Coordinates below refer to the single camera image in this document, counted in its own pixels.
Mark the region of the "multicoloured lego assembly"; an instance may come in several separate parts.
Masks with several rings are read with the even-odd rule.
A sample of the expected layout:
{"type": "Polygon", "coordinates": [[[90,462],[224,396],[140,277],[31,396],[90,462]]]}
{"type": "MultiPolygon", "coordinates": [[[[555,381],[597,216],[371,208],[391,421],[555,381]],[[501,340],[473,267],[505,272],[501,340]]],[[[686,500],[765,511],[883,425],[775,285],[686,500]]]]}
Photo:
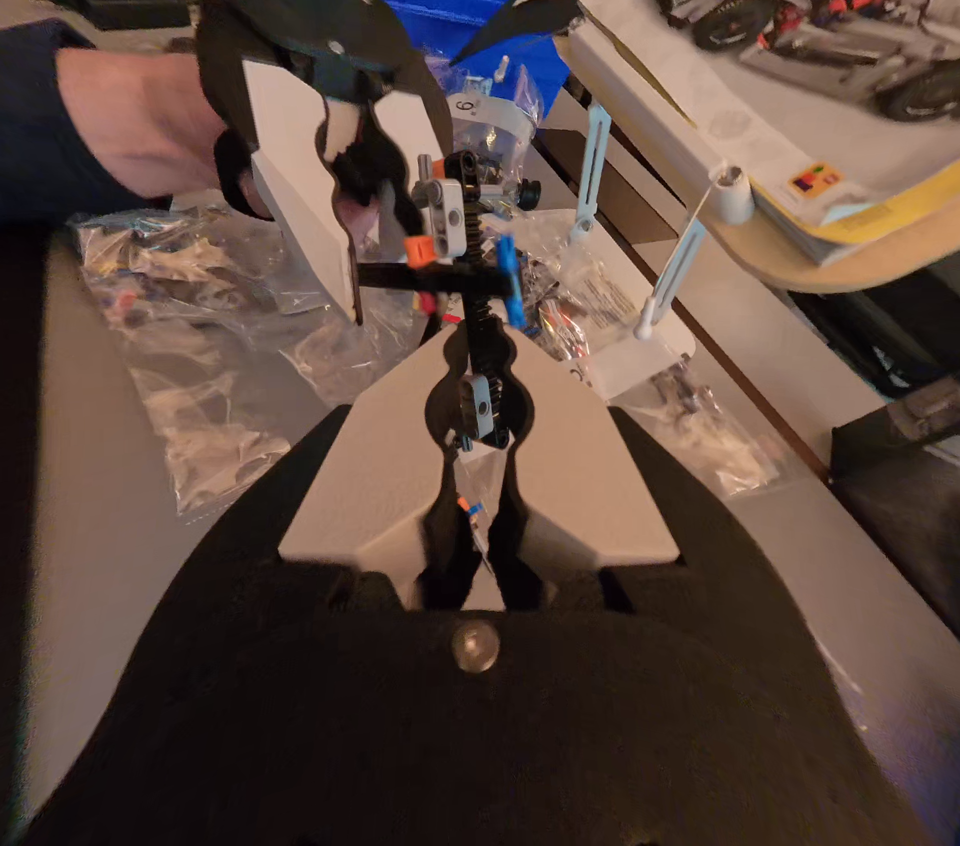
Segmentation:
{"type": "Polygon", "coordinates": [[[509,366],[514,348],[491,309],[503,303],[510,326],[525,326],[521,264],[515,239],[500,232],[484,250],[482,187],[476,158],[459,152],[444,159],[417,157],[413,191],[403,205],[403,240],[410,289],[436,313],[436,297],[462,303],[454,337],[452,377],[428,397],[427,419],[442,454],[453,461],[474,444],[504,449],[515,429],[509,366]]]}

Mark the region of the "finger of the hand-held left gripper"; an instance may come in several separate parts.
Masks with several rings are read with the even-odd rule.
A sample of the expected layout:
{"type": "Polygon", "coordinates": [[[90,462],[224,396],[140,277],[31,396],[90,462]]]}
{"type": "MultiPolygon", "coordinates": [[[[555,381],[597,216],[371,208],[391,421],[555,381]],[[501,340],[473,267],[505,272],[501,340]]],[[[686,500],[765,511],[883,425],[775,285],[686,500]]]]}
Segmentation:
{"type": "Polygon", "coordinates": [[[361,325],[354,242],[337,215],[337,182],[317,147],[327,125],[326,99],[278,65],[243,60],[242,69],[256,132],[250,163],[259,196],[330,300],[361,325]]]}
{"type": "Polygon", "coordinates": [[[393,90],[362,105],[330,100],[334,199],[376,213],[359,223],[362,260],[405,261],[405,239],[426,234],[414,195],[422,156],[440,160],[443,151],[421,96],[393,90]]]}

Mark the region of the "lego instruction booklet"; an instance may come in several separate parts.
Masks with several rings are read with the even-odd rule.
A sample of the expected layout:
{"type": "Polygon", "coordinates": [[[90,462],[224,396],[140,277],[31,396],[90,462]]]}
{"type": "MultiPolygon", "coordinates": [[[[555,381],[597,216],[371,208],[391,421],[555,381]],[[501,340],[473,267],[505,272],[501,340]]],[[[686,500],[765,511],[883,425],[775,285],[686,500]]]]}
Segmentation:
{"type": "Polygon", "coordinates": [[[819,260],[958,193],[958,0],[580,0],[819,260]]]}

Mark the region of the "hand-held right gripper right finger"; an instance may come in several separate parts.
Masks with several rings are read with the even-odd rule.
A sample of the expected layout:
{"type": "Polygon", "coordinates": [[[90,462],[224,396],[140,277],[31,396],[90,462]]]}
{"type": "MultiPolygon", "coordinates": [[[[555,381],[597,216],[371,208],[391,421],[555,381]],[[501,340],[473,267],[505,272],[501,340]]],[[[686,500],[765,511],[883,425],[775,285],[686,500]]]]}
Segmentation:
{"type": "Polygon", "coordinates": [[[676,564],[677,541],[611,410],[525,335],[502,329],[499,419],[511,444],[498,509],[504,602],[541,602],[608,568],[676,564]]]}

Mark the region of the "clear bag with black wheel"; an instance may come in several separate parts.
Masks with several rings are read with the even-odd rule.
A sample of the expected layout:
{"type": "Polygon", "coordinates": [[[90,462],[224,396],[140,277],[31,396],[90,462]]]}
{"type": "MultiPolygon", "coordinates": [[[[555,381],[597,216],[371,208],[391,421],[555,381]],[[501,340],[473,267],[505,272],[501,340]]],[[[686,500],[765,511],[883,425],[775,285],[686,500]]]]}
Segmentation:
{"type": "Polygon", "coordinates": [[[472,155],[483,196],[494,200],[495,210],[535,210],[542,186],[524,175],[524,162],[545,104],[527,66],[508,54],[488,73],[446,63],[438,81],[452,118],[453,150],[472,155]]]}

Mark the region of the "clear bag with warning print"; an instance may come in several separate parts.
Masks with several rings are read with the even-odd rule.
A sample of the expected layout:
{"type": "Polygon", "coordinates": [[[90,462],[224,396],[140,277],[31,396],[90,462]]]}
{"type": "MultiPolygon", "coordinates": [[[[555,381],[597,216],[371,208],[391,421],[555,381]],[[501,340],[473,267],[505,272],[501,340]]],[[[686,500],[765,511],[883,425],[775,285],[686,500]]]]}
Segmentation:
{"type": "Polygon", "coordinates": [[[586,358],[626,338],[641,310],[584,241],[516,238],[522,332],[553,359],[586,358]]]}

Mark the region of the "crumpled empty clear bag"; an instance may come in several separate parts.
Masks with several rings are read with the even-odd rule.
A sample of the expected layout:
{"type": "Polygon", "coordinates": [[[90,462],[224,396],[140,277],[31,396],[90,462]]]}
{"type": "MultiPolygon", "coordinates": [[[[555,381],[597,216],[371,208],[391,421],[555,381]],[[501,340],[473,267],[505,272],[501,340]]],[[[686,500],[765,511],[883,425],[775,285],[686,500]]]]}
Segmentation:
{"type": "Polygon", "coordinates": [[[784,477],[781,453],[752,436],[687,359],[632,387],[616,404],[722,500],[769,490],[784,477]]]}

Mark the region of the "person's left forearm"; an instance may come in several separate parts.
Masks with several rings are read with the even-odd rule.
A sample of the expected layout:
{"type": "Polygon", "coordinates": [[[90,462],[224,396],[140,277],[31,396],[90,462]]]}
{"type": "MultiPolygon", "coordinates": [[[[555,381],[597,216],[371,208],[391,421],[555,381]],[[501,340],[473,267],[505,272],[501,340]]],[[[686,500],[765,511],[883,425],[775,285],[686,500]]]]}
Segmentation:
{"type": "Polygon", "coordinates": [[[67,112],[56,67],[92,44],[57,19],[1,33],[1,227],[64,226],[73,216],[168,211],[172,198],[128,191],[96,160],[67,112]]]}

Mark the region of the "black storage case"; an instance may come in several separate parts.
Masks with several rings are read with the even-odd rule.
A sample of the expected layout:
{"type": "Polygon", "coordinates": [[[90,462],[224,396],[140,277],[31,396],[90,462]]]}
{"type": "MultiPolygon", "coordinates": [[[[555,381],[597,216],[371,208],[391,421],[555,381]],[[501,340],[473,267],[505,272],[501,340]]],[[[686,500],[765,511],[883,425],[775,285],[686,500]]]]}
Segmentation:
{"type": "Polygon", "coordinates": [[[835,427],[831,488],[959,635],[958,373],[835,427]]]}

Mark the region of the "person's left hand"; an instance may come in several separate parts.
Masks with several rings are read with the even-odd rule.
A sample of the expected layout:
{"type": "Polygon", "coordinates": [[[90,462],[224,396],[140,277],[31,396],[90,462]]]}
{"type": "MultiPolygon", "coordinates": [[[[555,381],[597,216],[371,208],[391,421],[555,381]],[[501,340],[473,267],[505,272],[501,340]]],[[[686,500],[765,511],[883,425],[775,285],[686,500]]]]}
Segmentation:
{"type": "Polygon", "coordinates": [[[153,200],[219,186],[214,146],[226,127],[196,56],[67,48],[55,70],[79,138],[126,190],[153,200]]]}

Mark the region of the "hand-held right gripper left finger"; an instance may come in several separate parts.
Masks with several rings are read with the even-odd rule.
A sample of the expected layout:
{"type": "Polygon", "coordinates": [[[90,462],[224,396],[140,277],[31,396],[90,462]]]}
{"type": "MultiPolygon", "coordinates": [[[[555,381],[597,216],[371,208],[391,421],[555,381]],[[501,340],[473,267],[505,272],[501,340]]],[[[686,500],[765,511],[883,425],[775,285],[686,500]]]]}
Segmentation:
{"type": "Polygon", "coordinates": [[[389,578],[405,606],[462,606],[462,329],[429,342],[357,396],[278,552],[389,578]]]}

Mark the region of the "clear bag grey lego parts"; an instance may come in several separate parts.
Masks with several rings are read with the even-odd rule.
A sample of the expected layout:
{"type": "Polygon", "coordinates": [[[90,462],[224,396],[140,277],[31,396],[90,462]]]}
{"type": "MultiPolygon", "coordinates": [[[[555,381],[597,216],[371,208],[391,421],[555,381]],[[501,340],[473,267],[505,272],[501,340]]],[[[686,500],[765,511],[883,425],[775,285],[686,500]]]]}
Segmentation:
{"type": "Polygon", "coordinates": [[[177,511],[218,511],[329,411],[288,353],[328,294],[275,224],[216,204],[79,214],[91,298],[163,446],[177,511]]]}

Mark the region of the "black power adapter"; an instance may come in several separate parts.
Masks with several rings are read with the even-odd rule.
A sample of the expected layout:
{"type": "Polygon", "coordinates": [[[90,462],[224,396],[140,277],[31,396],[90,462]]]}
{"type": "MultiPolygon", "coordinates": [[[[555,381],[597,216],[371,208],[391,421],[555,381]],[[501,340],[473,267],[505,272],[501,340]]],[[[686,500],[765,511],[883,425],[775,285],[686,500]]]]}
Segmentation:
{"type": "Polygon", "coordinates": [[[57,0],[101,32],[191,26],[190,0],[57,0]]]}

